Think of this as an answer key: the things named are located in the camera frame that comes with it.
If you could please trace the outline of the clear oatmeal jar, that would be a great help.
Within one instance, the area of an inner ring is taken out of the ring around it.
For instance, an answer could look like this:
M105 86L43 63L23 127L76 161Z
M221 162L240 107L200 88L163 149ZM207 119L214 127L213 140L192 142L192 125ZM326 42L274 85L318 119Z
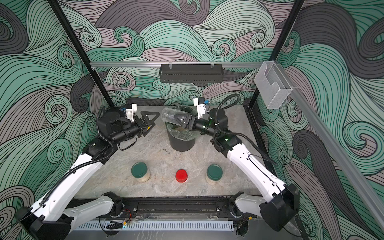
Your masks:
M190 117L190 113L178 109L164 108L161 112L161 118L163 122L178 126L186 125Z

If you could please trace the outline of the red jar lid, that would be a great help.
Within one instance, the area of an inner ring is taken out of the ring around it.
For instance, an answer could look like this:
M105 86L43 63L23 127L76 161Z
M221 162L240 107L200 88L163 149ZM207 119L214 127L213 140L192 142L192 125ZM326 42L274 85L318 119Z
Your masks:
M178 183L184 183L188 179L188 173L184 169L179 169L176 172L175 179Z

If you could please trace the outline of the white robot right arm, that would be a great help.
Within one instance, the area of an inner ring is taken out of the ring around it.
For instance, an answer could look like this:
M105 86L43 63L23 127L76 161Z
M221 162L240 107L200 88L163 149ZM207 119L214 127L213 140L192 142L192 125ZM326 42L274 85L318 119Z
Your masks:
M293 185L287 185L257 160L240 140L239 133L228 130L227 117L218 122L181 113L171 115L169 121L189 131L198 131L212 137L215 149L235 163L252 181L261 197L239 194L234 202L240 213L260 216L274 231L279 232L299 211L300 192Z

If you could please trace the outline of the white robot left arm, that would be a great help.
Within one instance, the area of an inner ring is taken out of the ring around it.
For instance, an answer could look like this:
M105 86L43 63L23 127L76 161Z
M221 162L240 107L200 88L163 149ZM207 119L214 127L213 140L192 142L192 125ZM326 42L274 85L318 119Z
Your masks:
M23 229L36 240L63 240L77 227L100 216L119 218L123 199L113 192L83 205L68 208L81 187L120 149L120 143L145 137L156 125L159 112L111 108L97 116L97 137L82 150L71 168L30 207L16 213Z

